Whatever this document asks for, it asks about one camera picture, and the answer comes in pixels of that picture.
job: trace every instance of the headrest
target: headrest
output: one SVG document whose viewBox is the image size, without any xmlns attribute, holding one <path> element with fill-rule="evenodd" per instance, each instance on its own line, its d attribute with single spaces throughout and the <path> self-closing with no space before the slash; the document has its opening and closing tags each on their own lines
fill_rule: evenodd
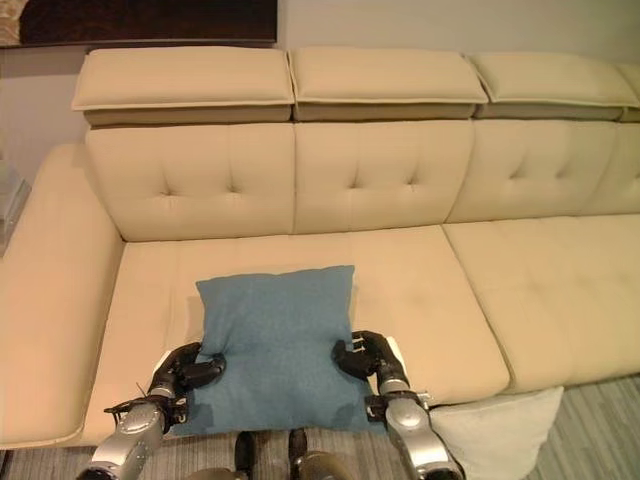
<svg viewBox="0 0 640 480">
<path fill-rule="evenodd" d="M 469 118 L 487 102 L 457 52 L 309 47 L 289 62 L 297 120 Z"/>
<path fill-rule="evenodd" d="M 470 57 L 489 94 L 478 118 L 616 120 L 638 99 L 611 64 L 562 53 Z"/>
<path fill-rule="evenodd" d="M 640 65 L 618 65 L 618 70 L 636 94 L 640 104 Z M 640 122 L 640 107 L 627 107 L 620 118 L 622 122 Z"/>
<path fill-rule="evenodd" d="M 94 50 L 73 109 L 91 125 L 277 122 L 293 92 L 284 52 L 237 47 Z"/>
</svg>

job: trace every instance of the sofa cushion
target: sofa cushion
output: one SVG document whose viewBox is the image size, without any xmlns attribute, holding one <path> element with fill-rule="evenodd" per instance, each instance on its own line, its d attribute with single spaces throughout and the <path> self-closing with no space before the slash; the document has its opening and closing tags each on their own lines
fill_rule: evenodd
<svg viewBox="0 0 640 480">
<path fill-rule="evenodd" d="M 473 146 L 465 120 L 299 123 L 296 233 L 442 223 Z"/>
<path fill-rule="evenodd" d="M 468 118 L 487 101 L 457 52 L 307 47 L 289 61 L 298 120 Z"/>
<path fill-rule="evenodd" d="M 480 118 L 615 120 L 638 106 L 613 65 L 561 53 L 483 53 L 470 57 L 489 94 Z"/>
<path fill-rule="evenodd" d="M 618 65 L 618 70 L 627 83 L 631 85 L 631 88 L 638 99 L 638 103 L 640 104 L 640 65 L 626 63 Z M 624 114 L 620 120 L 623 122 L 640 122 L 640 105 L 625 108 Z"/>
<path fill-rule="evenodd" d="M 510 390 L 640 370 L 640 215 L 445 225 Z"/>
<path fill-rule="evenodd" d="M 94 50 L 73 108 L 92 125 L 286 121 L 284 52 L 235 47 Z"/>
<path fill-rule="evenodd" d="M 436 403 L 456 403 L 506 386 L 500 350 L 439 226 L 128 243 L 80 443 L 113 431 L 102 410 L 139 395 L 136 382 L 145 386 L 166 350 L 202 338 L 196 280 L 340 264 L 356 267 L 353 329 L 393 336 L 415 389 Z"/>
<path fill-rule="evenodd" d="M 340 265 L 197 282 L 205 308 L 198 360 L 222 353 L 227 367 L 218 382 L 193 391 L 189 422 L 172 432 L 369 430 L 369 384 L 331 357 L 338 340 L 351 344 L 353 272 Z"/>
<path fill-rule="evenodd" d="M 86 143 L 127 241 L 291 233 L 290 124 L 100 129 Z"/>
<path fill-rule="evenodd" d="M 640 124 L 617 125 L 607 169 L 581 213 L 640 213 Z"/>
<path fill-rule="evenodd" d="M 615 155 L 618 124 L 478 120 L 448 222 L 575 215 Z"/>
<path fill-rule="evenodd" d="M 431 423 L 474 480 L 521 480 L 535 467 L 562 387 L 431 410 Z"/>
</svg>

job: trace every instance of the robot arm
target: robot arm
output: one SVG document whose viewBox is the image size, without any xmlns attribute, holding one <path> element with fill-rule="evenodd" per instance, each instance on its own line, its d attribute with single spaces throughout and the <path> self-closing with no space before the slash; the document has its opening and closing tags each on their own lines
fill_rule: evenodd
<svg viewBox="0 0 640 480">
<path fill-rule="evenodd" d="M 374 373 L 378 395 L 365 400 L 369 421 L 384 421 L 412 480 L 464 480 L 464 471 L 431 427 L 426 404 L 411 390 L 400 361 L 378 333 L 353 333 L 354 351 L 344 341 L 332 357 L 344 372 L 362 380 Z"/>
<path fill-rule="evenodd" d="M 187 421 L 187 392 L 219 379 L 224 373 L 224 356 L 195 363 L 199 351 L 200 343 L 177 348 L 154 373 L 146 396 L 105 409 L 113 415 L 116 430 L 98 446 L 78 480 L 138 478 L 162 436 L 172 425 Z"/>
</svg>

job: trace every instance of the white wall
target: white wall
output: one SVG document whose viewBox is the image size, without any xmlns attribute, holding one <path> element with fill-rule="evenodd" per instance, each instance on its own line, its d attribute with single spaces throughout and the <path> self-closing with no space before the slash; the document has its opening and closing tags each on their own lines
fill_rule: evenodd
<svg viewBox="0 0 640 480">
<path fill-rule="evenodd" d="M 640 0 L 280 0 L 278 45 L 561 51 L 640 63 Z M 83 55 L 4 51 L 5 158 L 29 181 L 53 145 L 84 135 L 69 108 Z"/>
<path fill-rule="evenodd" d="M 84 49 L 5 50 L 0 88 L 4 159 L 32 182 L 54 145 L 78 142 L 86 131 L 70 109 Z"/>
<path fill-rule="evenodd" d="M 280 41 L 640 62 L 638 0 L 280 0 Z"/>
</svg>

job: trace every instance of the cream leather sofa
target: cream leather sofa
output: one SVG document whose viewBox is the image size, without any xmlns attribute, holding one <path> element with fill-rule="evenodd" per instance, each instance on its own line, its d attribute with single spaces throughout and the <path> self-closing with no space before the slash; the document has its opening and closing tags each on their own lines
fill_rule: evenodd
<svg viewBox="0 0 640 480">
<path fill-rule="evenodd" d="M 5 256 L 0 447 L 95 445 L 102 409 L 200 338 L 194 282 L 239 272 L 355 265 L 353 328 L 394 336 L 433 404 L 640 371 L 625 68 L 93 52 L 74 108 L 94 128 L 44 162 Z"/>
</svg>

